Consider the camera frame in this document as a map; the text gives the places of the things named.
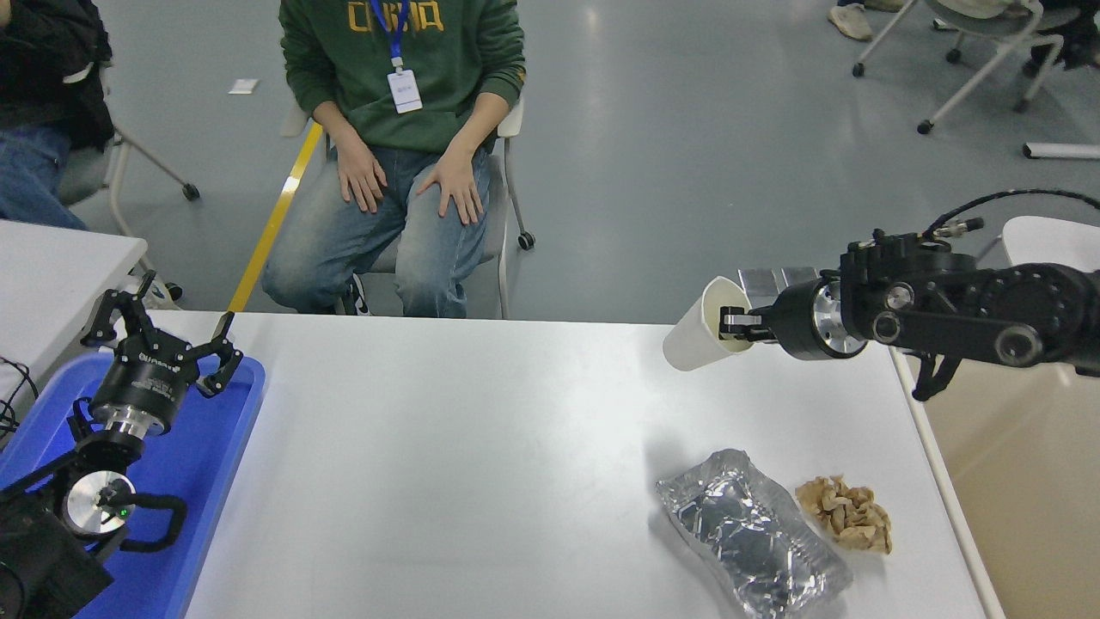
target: seated person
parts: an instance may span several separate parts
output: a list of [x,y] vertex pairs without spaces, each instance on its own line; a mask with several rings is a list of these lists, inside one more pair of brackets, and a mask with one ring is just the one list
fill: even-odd
[[402,234],[404,314],[465,318],[488,148],[525,79],[516,1],[283,0],[279,21],[287,82],[337,159],[292,209],[264,289],[299,312],[331,313]]
[[88,0],[0,0],[0,219],[85,230],[57,197],[70,148],[114,134],[99,67],[111,58]]

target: cable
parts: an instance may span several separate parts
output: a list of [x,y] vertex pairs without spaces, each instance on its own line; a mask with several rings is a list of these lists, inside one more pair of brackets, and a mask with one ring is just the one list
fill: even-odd
[[0,356],[0,364],[10,366],[21,377],[19,384],[15,386],[15,389],[11,391],[7,400],[0,400],[0,439],[2,439],[19,430],[19,422],[15,421],[15,408],[12,406],[12,402],[15,401],[15,397],[19,396],[20,390],[23,389],[24,385],[29,385],[31,387],[31,393],[34,394],[34,398],[37,399],[38,386],[34,385],[34,380],[31,378],[31,368],[29,368],[26,364],[12,362],[3,356]]
[[1087,196],[1085,194],[1079,194],[1077,191],[1068,191],[1068,190],[1065,190],[1065,189],[1009,189],[1009,190],[1005,190],[1005,191],[997,191],[996,194],[989,194],[989,195],[981,196],[980,198],[977,198],[977,199],[974,199],[974,200],[970,200],[970,201],[964,203],[963,206],[956,208],[955,210],[950,210],[948,212],[945,212],[945,213],[941,214],[939,218],[936,219],[935,221],[933,221],[932,224],[928,225],[928,229],[925,230],[921,235],[924,236],[924,237],[926,237],[926,239],[931,239],[932,237],[932,233],[936,230],[936,228],[939,228],[941,225],[943,225],[947,221],[949,221],[949,220],[958,217],[963,212],[966,212],[967,210],[970,210],[971,208],[974,208],[976,206],[980,206],[982,203],[986,203],[987,201],[993,201],[994,199],[1001,199],[1001,198],[1005,198],[1005,197],[1010,197],[1010,196],[1021,196],[1021,195],[1027,195],[1027,194],[1045,194],[1045,195],[1052,195],[1052,196],[1062,196],[1062,197],[1067,197],[1067,198],[1072,198],[1072,199],[1079,199],[1079,200],[1084,201],[1085,203],[1088,203],[1092,208],[1100,209],[1100,200],[1097,200],[1096,198],[1091,198],[1091,197],[1089,197],[1089,196]]
[[12,368],[15,369],[16,373],[19,373],[21,377],[23,377],[23,380],[21,380],[19,386],[15,387],[15,391],[19,391],[19,389],[23,387],[24,384],[26,384],[31,386],[31,393],[34,394],[34,397],[35,398],[38,397],[38,386],[34,385],[34,379],[31,378],[31,368],[29,368],[26,364],[12,362],[11,360],[3,356],[0,356],[0,364],[11,366]]

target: snack pieces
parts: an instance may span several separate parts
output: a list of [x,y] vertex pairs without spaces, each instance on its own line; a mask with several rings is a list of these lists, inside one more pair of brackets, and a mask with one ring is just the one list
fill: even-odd
[[843,475],[818,477],[794,491],[802,509],[816,518],[845,549],[890,554],[890,516],[870,488],[848,488]]

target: blue jeans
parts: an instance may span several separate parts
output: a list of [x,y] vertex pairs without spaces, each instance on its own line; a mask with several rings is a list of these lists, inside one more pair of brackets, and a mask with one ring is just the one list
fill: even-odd
[[[388,187],[374,214],[344,202],[334,161],[290,209],[272,247],[261,284],[279,305],[302,313],[331,313],[352,273],[365,273],[397,234],[397,295],[406,317],[464,319],[465,279],[485,244],[486,217],[463,225],[454,201],[439,215],[439,185],[416,190],[439,161],[438,154],[372,148]],[[474,180],[484,203],[488,197],[488,154],[473,158]]]
[[0,129],[0,219],[87,230],[57,198],[68,133],[54,124]]

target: id badge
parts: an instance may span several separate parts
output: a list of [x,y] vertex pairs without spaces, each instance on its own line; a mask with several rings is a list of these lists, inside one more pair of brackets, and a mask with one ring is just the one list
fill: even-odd
[[391,73],[389,91],[394,95],[394,103],[397,106],[397,113],[418,110],[424,107],[420,102],[420,89],[416,87],[416,76],[409,69]]

